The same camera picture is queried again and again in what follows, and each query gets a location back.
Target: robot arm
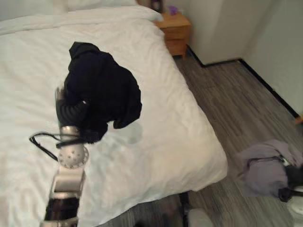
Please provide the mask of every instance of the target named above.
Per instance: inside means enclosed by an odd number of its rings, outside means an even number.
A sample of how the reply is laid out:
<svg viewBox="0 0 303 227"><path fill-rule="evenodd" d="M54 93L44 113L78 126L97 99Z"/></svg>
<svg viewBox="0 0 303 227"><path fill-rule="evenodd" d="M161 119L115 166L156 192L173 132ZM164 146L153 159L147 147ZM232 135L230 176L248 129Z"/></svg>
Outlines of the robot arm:
<svg viewBox="0 0 303 227"><path fill-rule="evenodd" d="M56 109L62 146L58 156L58 171L53 178L45 218L40 227L76 227L78 224L77 212L89 153L83 143L74 142L75 138L80 137L80 132L74 125L84 117L87 104L83 102L80 107L68 107L64 104L63 97L64 91L58 88Z"/></svg>

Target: baseboard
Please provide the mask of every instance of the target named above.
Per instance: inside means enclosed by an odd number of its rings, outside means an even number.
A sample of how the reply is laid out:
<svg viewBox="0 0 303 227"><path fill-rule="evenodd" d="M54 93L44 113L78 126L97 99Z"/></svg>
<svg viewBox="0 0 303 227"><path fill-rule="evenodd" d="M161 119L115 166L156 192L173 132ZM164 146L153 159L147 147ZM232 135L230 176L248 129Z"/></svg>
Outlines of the baseboard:
<svg viewBox="0 0 303 227"><path fill-rule="evenodd" d="M188 50L190 51L190 53L193 55L193 57L195 58L195 60L199 63L199 65L202 68L206 68L206 67L210 67L210 66L214 66L214 65L227 64L227 63L239 61L241 59L241 58L235 58L235 59L229 59L229 60L226 60L226 61L219 61L219 62L214 62L214 63L209 63L209 64L203 64L200 61L200 59L198 58L198 56L195 54L195 52L190 48L190 46L188 46Z"/></svg>
<svg viewBox="0 0 303 227"><path fill-rule="evenodd" d="M294 118L299 117L299 114L243 59L239 62L247 68L247 70L264 86L270 93L291 113Z"/></svg>
<svg viewBox="0 0 303 227"><path fill-rule="evenodd" d="M235 62L239 61L270 93L289 111L289 113L294 116L294 118L299 117L300 115L250 66L245 62L242 58L239 59L232 59L228 61L221 61L221 62L216 62L216 63L211 63L211 64L206 64L204 65L200 59L197 57L195 52L188 46L189 51L191 54L194 56L195 60L200 64L202 68L206 68L209 66L214 66L214 65L220 65L220 64L227 64L230 62Z"/></svg>

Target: white bedsheet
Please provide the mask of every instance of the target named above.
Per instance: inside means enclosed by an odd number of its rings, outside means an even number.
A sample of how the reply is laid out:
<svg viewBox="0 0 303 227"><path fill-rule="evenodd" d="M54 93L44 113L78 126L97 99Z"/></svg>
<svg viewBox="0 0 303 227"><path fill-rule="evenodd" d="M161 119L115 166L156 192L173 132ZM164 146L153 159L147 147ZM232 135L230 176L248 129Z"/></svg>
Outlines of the white bedsheet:
<svg viewBox="0 0 303 227"><path fill-rule="evenodd" d="M28 137L58 132L54 90L68 73L74 41L93 43L128 68L143 103L139 120L121 130L109 127L101 142L88 146L80 227L226 176L225 153L163 33L149 21L156 17L136 6L0 23L0 226L34 227L43 218L57 163ZM41 142L55 151L52 140Z"/></svg>

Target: purple object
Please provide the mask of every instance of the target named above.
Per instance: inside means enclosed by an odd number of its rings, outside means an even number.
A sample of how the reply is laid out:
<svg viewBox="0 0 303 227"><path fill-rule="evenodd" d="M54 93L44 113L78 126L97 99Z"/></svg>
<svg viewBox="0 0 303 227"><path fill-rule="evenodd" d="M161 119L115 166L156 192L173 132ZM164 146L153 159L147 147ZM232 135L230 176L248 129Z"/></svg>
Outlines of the purple object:
<svg viewBox="0 0 303 227"><path fill-rule="evenodd" d="M178 13L178 8L175 6L169 6L169 14L176 15Z"/></svg>

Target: nightstand drawer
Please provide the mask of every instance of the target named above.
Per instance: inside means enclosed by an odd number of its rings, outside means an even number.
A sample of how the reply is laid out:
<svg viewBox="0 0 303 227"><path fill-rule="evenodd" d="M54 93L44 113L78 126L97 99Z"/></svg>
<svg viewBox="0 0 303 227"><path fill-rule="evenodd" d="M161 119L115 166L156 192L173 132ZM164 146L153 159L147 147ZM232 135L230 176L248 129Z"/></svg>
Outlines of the nightstand drawer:
<svg viewBox="0 0 303 227"><path fill-rule="evenodd" d="M183 55L186 49L185 40L165 40L171 55Z"/></svg>
<svg viewBox="0 0 303 227"><path fill-rule="evenodd" d="M163 28L162 31L165 34L165 39L185 39L187 36L187 26L183 27L167 27Z"/></svg>

